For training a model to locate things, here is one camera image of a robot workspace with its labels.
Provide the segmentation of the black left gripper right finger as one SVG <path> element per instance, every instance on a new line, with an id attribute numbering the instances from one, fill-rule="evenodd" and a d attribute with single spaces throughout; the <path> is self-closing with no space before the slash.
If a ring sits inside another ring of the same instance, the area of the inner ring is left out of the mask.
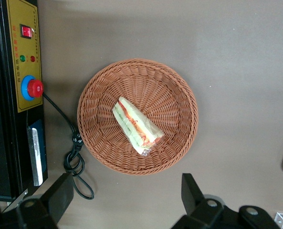
<path id="1" fill-rule="evenodd" d="M 192 174 L 182 174 L 181 199 L 186 214 L 172 228 L 214 229 L 217 227 L 224 207 L 219 201 L 204 197 Z"/>

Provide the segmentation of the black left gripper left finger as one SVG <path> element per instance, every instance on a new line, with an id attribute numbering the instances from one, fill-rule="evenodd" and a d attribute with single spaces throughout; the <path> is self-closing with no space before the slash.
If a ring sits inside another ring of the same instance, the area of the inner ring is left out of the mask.
<path id="1" fill-rule="evenodd" d="M 16 208 L 20 229 L 56 229 L 73 199 L 73 176 L 63 173 L 41 196 L 28 198 Z"/>

